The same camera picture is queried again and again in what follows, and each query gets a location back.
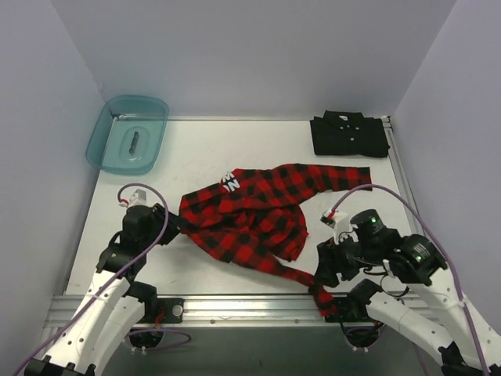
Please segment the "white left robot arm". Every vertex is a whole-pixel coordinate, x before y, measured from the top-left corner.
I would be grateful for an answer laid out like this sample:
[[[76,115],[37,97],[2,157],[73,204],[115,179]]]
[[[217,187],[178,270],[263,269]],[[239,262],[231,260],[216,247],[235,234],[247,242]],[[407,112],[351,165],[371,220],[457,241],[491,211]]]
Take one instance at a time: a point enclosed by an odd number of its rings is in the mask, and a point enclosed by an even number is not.
[[[77,310],[41,345],[41,358],[32,356],[20,373],[100,375],[132,327],[156,317],[157,289],[136,277],[152,248],[169,244],[179,233],[179,217],[160,204],[127,208]]]

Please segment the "red black plaid shirt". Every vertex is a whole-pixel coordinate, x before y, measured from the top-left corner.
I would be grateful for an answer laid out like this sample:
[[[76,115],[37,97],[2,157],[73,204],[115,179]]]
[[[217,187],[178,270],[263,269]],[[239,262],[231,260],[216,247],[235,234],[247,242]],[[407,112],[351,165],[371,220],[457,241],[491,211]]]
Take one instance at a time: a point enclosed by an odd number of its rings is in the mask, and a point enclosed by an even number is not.
[[[308,289],[322,316],[337,313],[333,296],[314,276],[289,267],[308,237],[301,203],[318,193],[368,190],[367,167],[282,164],[271,169],[236,168],[203,189],[184,195],[181,231],[212,258]]]

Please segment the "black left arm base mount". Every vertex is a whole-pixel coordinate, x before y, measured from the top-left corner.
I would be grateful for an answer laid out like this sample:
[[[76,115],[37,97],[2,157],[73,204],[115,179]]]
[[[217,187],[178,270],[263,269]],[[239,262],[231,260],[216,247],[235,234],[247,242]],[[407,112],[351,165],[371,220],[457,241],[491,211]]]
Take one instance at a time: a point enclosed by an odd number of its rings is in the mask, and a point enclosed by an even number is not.
[[[156,298],[145,304],[145,314],[140,324],[180,324],[184,313],[183,298]]]

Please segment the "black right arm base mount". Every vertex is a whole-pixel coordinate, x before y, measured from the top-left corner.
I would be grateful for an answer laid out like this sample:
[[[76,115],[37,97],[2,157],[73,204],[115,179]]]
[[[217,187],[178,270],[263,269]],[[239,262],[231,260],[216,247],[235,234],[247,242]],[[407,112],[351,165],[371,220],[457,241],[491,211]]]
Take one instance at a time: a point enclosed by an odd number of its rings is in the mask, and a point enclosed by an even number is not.
[[[333,304],[337,311],[324,317],[327,323],[343,324],[346,327],[356,324],[379,324],[377,320],[368,316],[364,306],[352,301],[348,296],[334,295]]]

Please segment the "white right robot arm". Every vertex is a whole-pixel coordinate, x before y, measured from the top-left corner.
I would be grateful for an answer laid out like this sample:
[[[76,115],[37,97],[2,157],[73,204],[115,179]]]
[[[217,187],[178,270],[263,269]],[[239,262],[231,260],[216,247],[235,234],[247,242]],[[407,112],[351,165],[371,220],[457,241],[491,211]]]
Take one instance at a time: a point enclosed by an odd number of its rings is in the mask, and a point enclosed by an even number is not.
[[[374,209],[349,218],[328,210],[321,221],[333,236],[317,246],[316,281],[337,287],[363,269],[380,267],[384,277],[404,284],[434,314],[430,320],[380,283],[359,281],[336,314],[341,324],[373,320],[388,326],[431,356],[444,375],[498,375],[500,336],[470,304],[459,287],[452,264],[426,237],[401,235],[384,225]]]

